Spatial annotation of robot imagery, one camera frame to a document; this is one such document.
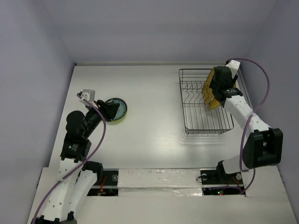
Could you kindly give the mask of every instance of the metal wire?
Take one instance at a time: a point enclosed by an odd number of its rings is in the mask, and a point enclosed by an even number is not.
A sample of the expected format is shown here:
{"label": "metal wire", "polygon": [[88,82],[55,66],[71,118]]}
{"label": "metal wire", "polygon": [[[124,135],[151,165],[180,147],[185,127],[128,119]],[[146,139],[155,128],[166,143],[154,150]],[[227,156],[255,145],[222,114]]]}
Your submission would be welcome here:
{"label": "metal wire", "polygon": [[180,69],[179,86],[186,134],[222,134],[234,128],[225,109],[209,110],[202,89],[211,69]]}

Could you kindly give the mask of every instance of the wire dish rack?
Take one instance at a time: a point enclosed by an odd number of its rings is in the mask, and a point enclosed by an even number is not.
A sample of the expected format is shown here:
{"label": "wire dish rack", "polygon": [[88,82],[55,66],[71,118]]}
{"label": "wire dish rack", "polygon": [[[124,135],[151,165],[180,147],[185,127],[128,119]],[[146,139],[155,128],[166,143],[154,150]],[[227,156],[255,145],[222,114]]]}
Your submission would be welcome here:
{"label": "wire dish rack", "polygon": [[201,93],[211,69],[180,69],[179,86],[186,134],[222,134],[234,128],[231,114],[221,106],[209,110]]}

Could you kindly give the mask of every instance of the round plate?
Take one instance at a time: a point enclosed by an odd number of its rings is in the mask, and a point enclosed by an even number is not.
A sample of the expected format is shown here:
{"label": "round plate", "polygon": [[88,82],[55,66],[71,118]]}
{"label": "round plate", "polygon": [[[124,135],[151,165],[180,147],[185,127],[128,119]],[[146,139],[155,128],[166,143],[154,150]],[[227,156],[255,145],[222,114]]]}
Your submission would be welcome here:
{"label": "round plate", "polygon": [[120,107],[118,108],[118,110],[116,112],[116,116],[112,121],[120,120],[126,115],[128,107],[124,100],[119,99],[119,98],[111,98],[111,99],[107,100],[106,103],[119,103],[120,104]]}

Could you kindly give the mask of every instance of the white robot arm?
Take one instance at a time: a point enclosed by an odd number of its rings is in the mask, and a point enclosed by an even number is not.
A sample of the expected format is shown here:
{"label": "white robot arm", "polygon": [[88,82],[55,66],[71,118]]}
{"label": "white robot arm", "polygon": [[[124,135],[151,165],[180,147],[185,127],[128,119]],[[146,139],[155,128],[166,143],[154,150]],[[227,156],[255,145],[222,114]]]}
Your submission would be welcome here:
{"label": "white robot arm", "polygon": [[91,147],[88,137],[102,121],[99,112],[106,121],[111,121],[120,104],[101,100],[95,102],[94,91],[90,90],[84,90],[78,96],[89,112],[84,115],[81,111],[73,111],[67,116],[67,133],[60,154],[57,184],[47,198],[40,217],[33,218],[33,224],[77,224],[77,211],[87,193],[97,181],[103,180],[102,164],[86,161]]}
{"label": "white robot arm", "polygon": [[220,161],[217,166],[218,175],[225,176],[243,170],[278,164],[281,160],[283,133],[280,129],[271,128],[256,115],[246,103],[239,89],[234,88],[237,80],[236,72],[240,63],[227,62],[226,66],[214,68],[214,76],[209,88],[213,95],[230,114],[240,127],[246,129],[247,142],[240,155]]}

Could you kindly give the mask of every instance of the white wall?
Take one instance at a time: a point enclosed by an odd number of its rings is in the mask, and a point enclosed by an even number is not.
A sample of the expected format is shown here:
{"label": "white wall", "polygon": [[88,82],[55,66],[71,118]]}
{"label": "white wall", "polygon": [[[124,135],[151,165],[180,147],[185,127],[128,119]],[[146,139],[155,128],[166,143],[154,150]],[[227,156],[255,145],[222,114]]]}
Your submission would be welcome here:
{"label": "white wall", "polygon": [[[256,60],[269,73],[271,90],[258,114],[284,133],[280,163],[282,179],[294,212],[299,218],[299,1],[278,0],[267,22],[252,43],[247,58]],[[253,65],[242,64],[251,101],[256,106],[266,90],[264,75]]]}
{"label": "white wall", "polygon": [[39,0],[0,1],[0,222],[28,219],[73,62]]}
{"label": "white wall", "polygon": [[275,0],[44,0],[76,62],[244,56]]}

